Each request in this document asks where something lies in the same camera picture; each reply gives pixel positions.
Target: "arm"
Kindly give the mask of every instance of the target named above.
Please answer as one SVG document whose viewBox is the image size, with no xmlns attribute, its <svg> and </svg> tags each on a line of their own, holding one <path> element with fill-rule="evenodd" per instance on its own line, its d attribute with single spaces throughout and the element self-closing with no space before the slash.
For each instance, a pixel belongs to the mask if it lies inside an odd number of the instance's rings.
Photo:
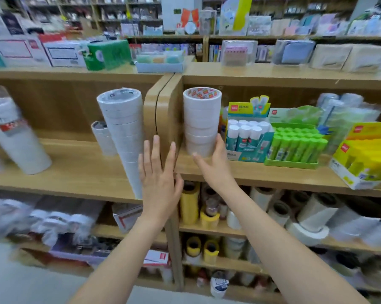
<svg viewBox="0 0 381 304">
<path fill-rule="evenodd" d="M 248 240 L 289 304 L 366 304 L 368 301 L 317 255 L 272 220 L 231 175 L 217 136 L 212 165 L 193 155 L 204 179 L 237 216 Z"/>
<path fill-rule="evenodd" d="M 177 174 L 174 185 L 175 143 L 171 144 L 164 170 L 157 135 L 151 156 L 149 141 L 144 142 L 144 155 L 140 154 L 138 165 L 142 181 L 142 215 L 127 237 L 76 292 L 70 304 L 126 303 L 149 248 L 178 204 L 183 179 Z"/>
</svg>

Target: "forearm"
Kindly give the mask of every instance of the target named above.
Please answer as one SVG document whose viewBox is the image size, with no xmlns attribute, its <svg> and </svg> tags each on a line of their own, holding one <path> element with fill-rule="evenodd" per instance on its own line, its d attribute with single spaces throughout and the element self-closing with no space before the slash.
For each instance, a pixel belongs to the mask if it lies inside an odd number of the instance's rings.
<svg viewBox="0 0 381 304">
<path fill-rule="evenodd" d="M 70 304 L 124 304 L 153 241 L 163 228 L 157 221 L 138 218 L 134 227 L 92 273 Z"/>
<path fill-rule="evenodd" d="M 289 304 L 367 303 L 347 281 L 272 220 L 237 185 L 220 195 Z"/>
</svg>

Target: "floor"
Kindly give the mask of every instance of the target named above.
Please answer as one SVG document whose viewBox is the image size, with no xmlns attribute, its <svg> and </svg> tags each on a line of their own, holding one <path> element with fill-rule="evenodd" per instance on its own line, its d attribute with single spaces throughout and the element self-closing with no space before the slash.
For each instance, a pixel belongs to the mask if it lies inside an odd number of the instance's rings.
<svg viewBox="0 0 381 304">
<path fill-rule="evenodd" d="M 64 304 L 85 282 L 80 276 L 50 272 L 9 261 L 11 246 L 0 243 L 0 304 Z M 134 287 L 128 304 L 242 304 L 190 293 Z"/>
</svg>

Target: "hand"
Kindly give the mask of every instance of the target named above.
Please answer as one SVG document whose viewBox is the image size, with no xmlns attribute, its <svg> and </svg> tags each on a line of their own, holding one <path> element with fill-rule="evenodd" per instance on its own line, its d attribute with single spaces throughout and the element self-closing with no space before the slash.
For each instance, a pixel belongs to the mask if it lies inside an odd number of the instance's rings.
<svg viewBox="0 0 381 304">
<path fill-rule="evenodd" d="M 149 141 L 144 141 L 144 155 L 138 156 L 144 207 L 141 217 L 147 218 L 147 220 L 156 220 L 161 229 L 177 206 L 183 190 L 184 181 L 180 174 L 176 175 L 176 184 L 174 184 L 175 150 L 175 142 L 172 142 L 163 170 L 160 156 L 160 137 L 154 135 L 151 156 Z"/>
<path fill-rule="evenodd" d="M 238 188 L 237 183 L 231 174 L 230 164 L 227 159 L 227 151 L 220 134 L 216 137 L 216 148 L 212 156 L 212 164 L 206 161 L 197 153 L 193 153 L 193 160 L 200 168 L 204 179 L 217 193 L 223 193 L 223 189 Z"/>
</svg>

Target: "right hand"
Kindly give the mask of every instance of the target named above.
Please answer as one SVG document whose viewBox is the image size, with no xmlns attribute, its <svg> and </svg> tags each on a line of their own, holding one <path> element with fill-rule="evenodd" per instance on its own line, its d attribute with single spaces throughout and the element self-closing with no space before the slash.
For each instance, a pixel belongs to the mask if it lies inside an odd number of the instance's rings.
<svg viewBox="0 0 381 304">
<path fill-rule="evenodd" d="M 233 188 L 237 183 L 231 174 L 230 164 L 227 159 L 226 146 L 220 134 L 216 137 L 216 147 L 212 155 L 212 164 L 209 165 L 197 153 L 193 153 L 193 161 L 200 168 L 206 182 L 217 192 L 222 193 L 223 189 Z"/>
</svg>

